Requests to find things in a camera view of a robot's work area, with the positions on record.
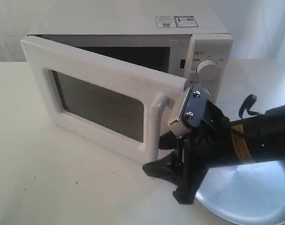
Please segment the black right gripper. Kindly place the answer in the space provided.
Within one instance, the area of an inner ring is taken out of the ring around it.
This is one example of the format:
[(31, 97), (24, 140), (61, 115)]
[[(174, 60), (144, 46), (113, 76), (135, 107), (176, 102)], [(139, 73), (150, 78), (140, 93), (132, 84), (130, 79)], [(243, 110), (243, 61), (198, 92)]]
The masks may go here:
[(209, 168), (231, 164), (231, 148), (227, 142), (229, 118), (213, 103), (209, 105), (211, 122), (177, 137), (169, 131), (159, 138), (160, 150), (173, 150), (160, 160), (142, 166), (147, 176), (176, 185), (172, 195), (179, 204), (193, 204)]

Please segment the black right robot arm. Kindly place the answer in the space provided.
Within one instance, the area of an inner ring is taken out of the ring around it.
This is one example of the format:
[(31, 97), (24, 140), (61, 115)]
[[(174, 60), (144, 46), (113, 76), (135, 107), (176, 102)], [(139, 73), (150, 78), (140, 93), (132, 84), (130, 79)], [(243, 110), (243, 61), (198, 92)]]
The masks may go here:
[(230, 121), (209, 104), (209, 115), (182, 137), (162, 135), (159, 147), (170, 154), (142, 167), (146, 175), (175, 184), (179, 204), (194, 202), (210, 168), (285, 159), (285, 105)]

